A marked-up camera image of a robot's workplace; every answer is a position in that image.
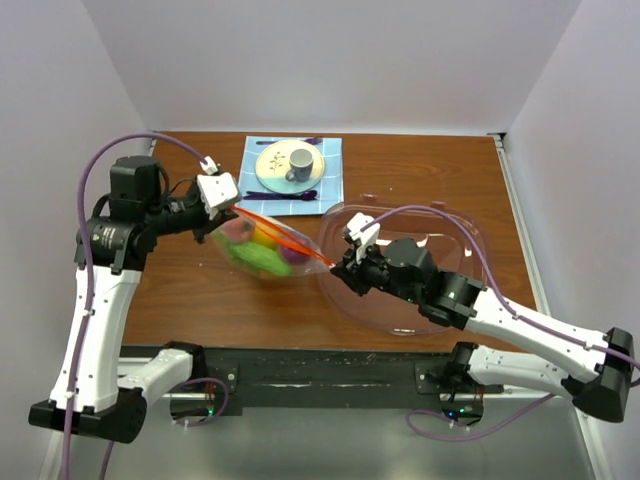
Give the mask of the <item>clear pink plastic bowl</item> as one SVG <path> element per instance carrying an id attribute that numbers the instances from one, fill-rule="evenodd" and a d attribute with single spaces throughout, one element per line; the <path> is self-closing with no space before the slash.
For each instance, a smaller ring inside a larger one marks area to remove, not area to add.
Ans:
<path id="1" fill-rule="evenodd" d="M 373 195 L 336 204 L 322 217 L 316 243 L 325 256 L 338 262 L 348 247 L 343 228 L 356 213 L 376 218 L 394 208 L 393 204 L 380 202 Z M 392 241 L 405 237 L 429 250 L 439 268 L 488 281 L 478 253 L 469 240 L 441 216 L 417 210 L 398 213 L 382 222 L 377 244 L 384 250 Z M 333 275 L 322 275 L 319 283 L 335 308 L 375 330 L 397 336 L 434 335 L 447 330 L 421 316 L 410 304 L 378 290 L 372 289 L 359 297 Z"/>

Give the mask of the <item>clear zip top bag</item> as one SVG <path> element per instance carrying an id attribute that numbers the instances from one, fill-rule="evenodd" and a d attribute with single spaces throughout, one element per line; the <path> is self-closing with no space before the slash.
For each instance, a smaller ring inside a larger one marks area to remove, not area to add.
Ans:
<path id="1" fill-rule="evenodd" d="M 235 217 L 216 228 L 211 238 L 244 272 L 276 279 L 328 273 L 334 266 L 311 238 L 291 226 L 240 207 L 232 212 Z"/>

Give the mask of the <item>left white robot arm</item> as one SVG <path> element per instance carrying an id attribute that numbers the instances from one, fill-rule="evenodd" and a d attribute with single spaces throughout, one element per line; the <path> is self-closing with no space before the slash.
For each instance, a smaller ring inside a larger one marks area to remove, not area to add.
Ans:
<path id="1" fill-rule="evenodd" d="M 213 164 L 187 193 L 170 198 L 169 180 L 150 156 L 118 159 L 110 169 L 106 216 L 92 213 L 77 234 L 77 299 L 63 364 L 48 399 L 31 406 L 33 426 L 129 444 L 147 410 L 171 389 L 206 383 L 203 347 L 171 341 L 139 370 L 118 375 L 124 327 L 148 256 L 165 235 L 191 232 L 198 243 L 234 218 L 235 178 Z"/>

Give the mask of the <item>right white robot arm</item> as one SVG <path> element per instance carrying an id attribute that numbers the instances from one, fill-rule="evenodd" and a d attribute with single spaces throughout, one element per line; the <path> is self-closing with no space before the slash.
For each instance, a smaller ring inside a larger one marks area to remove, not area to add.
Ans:
<path id="1" fill-rule="evenodd" d="M 571 401 L 583 413 L 623 421 L 632 387 L 633 338 L 565 324 L 508 301 L 485 283 L 439 268 L 431 253 L 409 238 L 385 249 L 351 246 L 331 268 L 359 296 L 375 289 L 416 306 L 430 322 L 505 341 L 507 352 L 457 343 L 448 363 L 433 374 L 449 392 L 474 386 L 513 385 Z"/>

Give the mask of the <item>fake red peach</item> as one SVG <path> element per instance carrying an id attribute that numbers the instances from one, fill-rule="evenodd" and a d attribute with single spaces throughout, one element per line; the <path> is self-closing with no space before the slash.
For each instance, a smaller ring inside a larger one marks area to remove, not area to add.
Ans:
<path id="1" fill-rule="evenodd" d="M 235 218 L 224 223 L 219 229 L 220 238 L 230 244 L 243 244 L 251 240 L 254 224 L 244 218 Z"/>

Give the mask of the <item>fake green cucumber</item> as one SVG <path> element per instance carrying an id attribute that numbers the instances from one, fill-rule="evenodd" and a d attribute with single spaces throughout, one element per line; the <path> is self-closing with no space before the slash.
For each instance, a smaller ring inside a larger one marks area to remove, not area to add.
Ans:
<path id="1" fill-rule="evenodd" d="M 233 264 L 252 275 L 287 277 L 292 274 L 292 267 L 275 250 L 253 242 L 224 243 L 220 249 Z"/>

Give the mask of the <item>fake purple onion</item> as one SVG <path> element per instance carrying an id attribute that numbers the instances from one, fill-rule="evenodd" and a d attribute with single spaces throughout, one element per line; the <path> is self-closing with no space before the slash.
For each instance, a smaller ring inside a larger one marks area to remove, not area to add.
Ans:
<path id="1" fill-rule="evenodd" d="M 279 247 L 279 254 L 287 264 L 294 267 L 305 265 L 310 260 L 309 255 L 283 245 Z"/>

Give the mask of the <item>blue checked cloth napkin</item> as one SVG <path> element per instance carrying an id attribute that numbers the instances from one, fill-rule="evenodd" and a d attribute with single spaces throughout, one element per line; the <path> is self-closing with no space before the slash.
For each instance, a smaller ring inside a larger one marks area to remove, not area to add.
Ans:
<path id="1" fill-rule="evenodd" d="M 244 209 L 272 217 L 322 215 L 344 200 L 343 141 L 248 136 L 238 184 Z"/>

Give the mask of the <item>cream plate with plant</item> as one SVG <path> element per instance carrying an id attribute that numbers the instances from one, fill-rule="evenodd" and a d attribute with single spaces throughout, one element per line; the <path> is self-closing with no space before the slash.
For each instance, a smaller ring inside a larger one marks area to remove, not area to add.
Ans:
<path id="1" fill-rule="evenodd" d="M 289 170 L 289 156 L 296 149 L 306 149 L 313 154 L 314 166 L 308 181 L 289 182 L 285 174 Z M 312 190 L 325 173 L 325 159 L 313 145 L 297 142 L 283 142 L 268 145 L 255 162 L 255 174 L 263 187 L 278 193 L 300 193 Z"/>

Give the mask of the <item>purple plastic spoon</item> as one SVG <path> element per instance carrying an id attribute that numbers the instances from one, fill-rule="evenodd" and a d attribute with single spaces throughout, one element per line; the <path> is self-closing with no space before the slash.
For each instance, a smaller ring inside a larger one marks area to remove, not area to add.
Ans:
<path id="1" fill-rule="evenodd" d="M 317 190 L 307 190 L 300 193 L 278 193 L 278 192 L 258 192 L 247 191 L 242 197 L 243 200 L 300 200 L 314 201 L 317 198 Z"/>

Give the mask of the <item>grey mug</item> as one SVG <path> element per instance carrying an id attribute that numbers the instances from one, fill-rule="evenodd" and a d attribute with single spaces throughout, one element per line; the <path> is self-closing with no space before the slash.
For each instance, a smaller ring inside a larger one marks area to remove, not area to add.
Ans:
<path id="1" fill-rule="evenodd" d="M 289 156 L 289 170 L 285 179 L 289 182 L 306 182 L 311 176 L 313 166 L 313 154 L 306 149 L 296 149 Z"/>

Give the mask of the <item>purple plastic fork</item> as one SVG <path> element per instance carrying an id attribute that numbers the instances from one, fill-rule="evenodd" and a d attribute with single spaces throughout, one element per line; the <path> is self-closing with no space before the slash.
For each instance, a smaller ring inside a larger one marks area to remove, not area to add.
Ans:
<path id="1" fill-rule="evenodd" d="M 258 140 L 256 144 L 266 146 L 266 145 L 273 145 L 273 144 L 278 144 L 283 142 L 297 142 L 297 143 L 305 143 L 305 144 L 316 146 L 323 142 L 323 138 L 316 136 L 316 137 L 306 137 L 306 138 L 282 138 L 279 140 Z"/>

